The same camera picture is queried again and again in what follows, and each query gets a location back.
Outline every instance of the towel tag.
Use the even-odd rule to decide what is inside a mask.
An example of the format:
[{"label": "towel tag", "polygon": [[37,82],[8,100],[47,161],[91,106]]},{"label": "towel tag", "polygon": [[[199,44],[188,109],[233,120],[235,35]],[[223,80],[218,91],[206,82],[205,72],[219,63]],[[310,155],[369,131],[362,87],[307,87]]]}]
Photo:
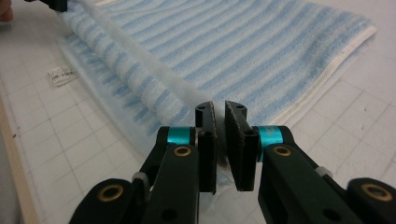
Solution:
[{"label": "towel tag", "polygon": [[78,74],[71,67],[57,67],[48,72],[49,81],[55,87],[60,87],[67,82],[78,78]]}]

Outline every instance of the human hand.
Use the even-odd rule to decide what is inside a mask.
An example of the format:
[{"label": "human hand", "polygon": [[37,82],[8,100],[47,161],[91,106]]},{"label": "human hand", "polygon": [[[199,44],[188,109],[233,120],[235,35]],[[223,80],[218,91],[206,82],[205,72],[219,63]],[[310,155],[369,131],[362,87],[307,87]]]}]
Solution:
[{"label": "human hand", "polygon": [[13,18],[11,0],[0,0],[0,21],[12,21]]}]

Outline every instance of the blue and white striped towel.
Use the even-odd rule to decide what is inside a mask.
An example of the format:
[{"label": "blue and white striped towel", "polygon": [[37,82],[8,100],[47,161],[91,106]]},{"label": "blue and white striped towel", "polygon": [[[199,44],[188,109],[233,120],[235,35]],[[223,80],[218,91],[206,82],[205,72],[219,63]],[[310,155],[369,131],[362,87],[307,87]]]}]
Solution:
[{"label": "blue and white striped towel", "polygon": [[251,125],[282,124],[318,99],[375,33],[361,16],[300,0],[70,0],[63,49],[98,102],[148,153],[162,125],[196,105],[246,105]]}]

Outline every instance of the table surface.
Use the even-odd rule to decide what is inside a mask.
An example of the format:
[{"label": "table surface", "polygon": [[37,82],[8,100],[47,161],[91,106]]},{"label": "table surface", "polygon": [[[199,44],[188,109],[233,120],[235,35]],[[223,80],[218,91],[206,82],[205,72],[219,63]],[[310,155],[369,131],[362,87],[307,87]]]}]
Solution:
[{"label": "table surface", "polygon": [[[396,1],[314,2],[364,15],[378,32],[291,127],[296,142],[342,187],[361,176],[396,187]],[[93,185],[110,177],[130,180],[142,158],[81,80],[60,88],[48,82],[50,69],[67,65],[56,39],[70,31],[56,13],[40,2],[14,1],[13,8],[15,20],[0,25],[0,92],[40,222],[67,223]],[[226,189],[200,221],[263,223],[256,199],[257,192]]]}]

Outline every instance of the blue band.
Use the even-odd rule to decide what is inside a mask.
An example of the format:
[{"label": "blue band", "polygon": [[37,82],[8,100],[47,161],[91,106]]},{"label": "blue band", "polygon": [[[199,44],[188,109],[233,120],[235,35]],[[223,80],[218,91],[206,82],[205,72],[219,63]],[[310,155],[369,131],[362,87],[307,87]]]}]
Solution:
[{"label": "blue band", "polygon": [[190,143],[190,127],[170,127],[168,144],[188,145]]},{"label": "blue band", "polygon": [[262,141],[262,156],[260,162],[264,159],[264,149],[271,144],[283,143],[282,132],[277,126],[258,126],[260,140]]}]

